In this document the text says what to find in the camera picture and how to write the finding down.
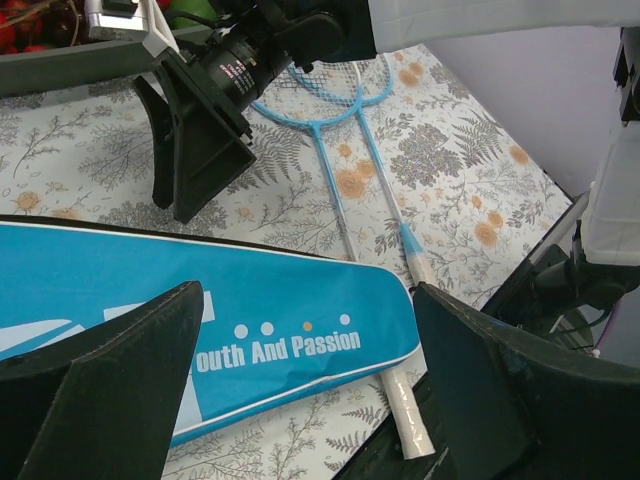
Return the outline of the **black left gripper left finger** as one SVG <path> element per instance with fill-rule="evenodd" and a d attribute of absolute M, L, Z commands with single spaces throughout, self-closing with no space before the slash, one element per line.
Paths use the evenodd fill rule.
<path fill-rule="evenodd" d="M 4 479 L 158 479 L 204 309 L 184 282 L 1 363 Z"/>

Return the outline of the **blue sport racket bag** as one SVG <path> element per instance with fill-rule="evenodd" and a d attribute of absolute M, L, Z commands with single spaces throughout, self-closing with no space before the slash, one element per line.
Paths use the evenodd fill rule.
<path fill-rule="evenodd" d="M 395 366 L 420 344 L 408 291 L 379 266 L 13 219 L 1 224 L 1 354 L 79 334 L 189 280 L 203 311 L 174 445 Z"/>

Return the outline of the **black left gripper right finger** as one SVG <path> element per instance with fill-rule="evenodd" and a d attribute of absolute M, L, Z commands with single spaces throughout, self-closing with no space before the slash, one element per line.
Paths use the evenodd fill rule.
<path fill-rule="evenodd" d="M 425 283 L 413 305 L 458 478 L 638 478 L 638 369 L 565 349 Z"/>

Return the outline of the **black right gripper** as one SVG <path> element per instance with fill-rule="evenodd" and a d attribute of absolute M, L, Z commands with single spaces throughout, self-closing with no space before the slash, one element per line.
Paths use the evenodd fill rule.
<path fill-rule="evenodd" d="M 187 18 L 210 30 L 187 54 L 159 65 L 161 95 L 134 80 L 152 132 L 152 199 L 186 224 L 254 161 L 241 111 L 289 65 L 371 59 L 367 1 L 208 1 L 216 20 L 168 7 L 168 23 Z"/>

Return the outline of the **blue badminton racket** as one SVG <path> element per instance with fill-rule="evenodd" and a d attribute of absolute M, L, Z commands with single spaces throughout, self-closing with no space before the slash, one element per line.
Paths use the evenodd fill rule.
<path fill-rule="evenodd" d="M 299 85 L 318 96 L 320 100 L 331 105 L 334 109 L 334 112 L 327 118 L 318 120 L 316 125 L 312 127 L 311 132 L 318 147 L 329 190 L 338 210 L 338 220 L 346 237 L 349 258 L 353 261 L 358 261 L 359 254 L 355 241 L 352 239 L 347 227 L 345 211 L 338 189 L 337 175 L 332 172 L 322 139 L 321 128 L 324 125 L 337 124 L 350 116 L 355 116 L 366 140 L 369 153 L 372 156 L 374 172 L 380 181 L 391 213 L 398 223 L 401 246 L 404 250 L 411 279 L 415 285 L 419 283 L 434 284 L 436 282 L 435 273 L 426 258 L 422 246 L 413 234 L 409 224 L 402 217 L 391 182 L 385 171 L 382 156 L 364 114 L 366 106 L 380 103 L 391 92 L 391 71 L 386 56 L 380 54 L 372 60 L 363 62 L 319 62 L 310 73 L 303 73 L 294 67 L 290 67 L 288 72 Z"/>
<path fill-rule="evenodd" d="M 293 128 L 306 129 L 315 142 L 345 235 L 349 259 L 359 260 L 359 251 L 347 227 L 345 209 L 323 133 L 355 113 L 362 96 L 357 64 L 317 62 L 307 73 L 290 65 L 266 88 L 253 108 L 265 117 Z M 403 457 L 426 457 L 435 447 L 425 426 L 417 400 L 403 368 L 399 365 L 380 372 L 389 408 L 394 418 Z"/>

